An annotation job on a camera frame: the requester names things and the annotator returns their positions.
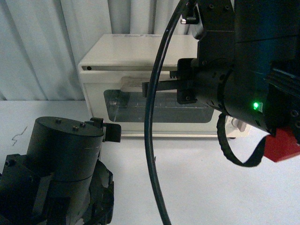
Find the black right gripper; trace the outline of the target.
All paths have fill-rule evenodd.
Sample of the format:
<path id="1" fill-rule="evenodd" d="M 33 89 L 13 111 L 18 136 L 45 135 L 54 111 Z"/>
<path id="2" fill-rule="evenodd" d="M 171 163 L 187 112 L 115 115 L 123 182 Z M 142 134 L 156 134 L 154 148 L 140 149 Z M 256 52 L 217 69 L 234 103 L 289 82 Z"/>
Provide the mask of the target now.
<path id="1" fill-rule="evenodd" d="M 197 59 L 179 59 L 177 70 L 170 72 L 174 81 L 158 82 L 157 91 L 176 90 L 181 105 L 200 102 L 216 110 L 225 110 L 225 84 L 232 73 L 232 62 L 225 58 L 198 62 Z M 142 95 L 147 96 L 150 82 L 142 83 Z"/>

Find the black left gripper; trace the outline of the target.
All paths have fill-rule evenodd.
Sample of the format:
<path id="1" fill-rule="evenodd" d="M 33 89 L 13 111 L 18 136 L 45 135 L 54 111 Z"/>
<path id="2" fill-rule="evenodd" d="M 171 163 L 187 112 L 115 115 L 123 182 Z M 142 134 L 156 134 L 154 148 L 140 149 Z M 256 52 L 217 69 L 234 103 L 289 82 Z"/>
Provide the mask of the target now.
<path id="1" fill-rule="evenodd" d="M 104 132 L 103 142 L 121 142 L 121 125 L 107 123 L 103 118 L 92 117 L 85 123 L 93 125 Z"/>

